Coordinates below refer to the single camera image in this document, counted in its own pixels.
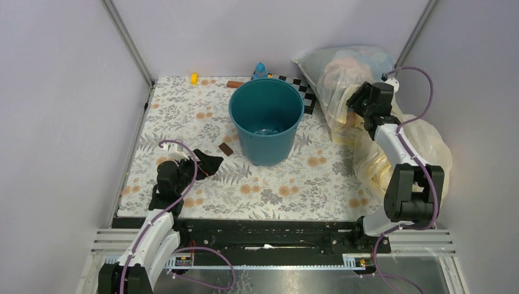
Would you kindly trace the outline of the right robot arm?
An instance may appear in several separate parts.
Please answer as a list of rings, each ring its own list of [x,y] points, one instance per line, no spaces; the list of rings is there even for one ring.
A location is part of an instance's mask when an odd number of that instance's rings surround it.
[[[370,138],[385,153],[393,172],[383,207],[360,219],[360,230],[351,235],[352,247],[366,252],[375,236],[399,229],[429,229],[439,213],[444,170],[429,164],[407,139],[403,124],[392,115],[394,87],[385,82],[362,83],[347,106],[364,119]]]

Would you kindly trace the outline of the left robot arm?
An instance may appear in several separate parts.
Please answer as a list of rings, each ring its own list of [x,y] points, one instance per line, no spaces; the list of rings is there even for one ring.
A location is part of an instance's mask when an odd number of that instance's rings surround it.
[[[101,267],[98,293],[153,293],[170,255],[184,251],[190,243],[187,232],[173,228],[183,198],[195,181],[216,174],[222,162],[222,157],[195,149],[188,154],[175,151],[172,160],[158,165],[144,224],[118,260]]]

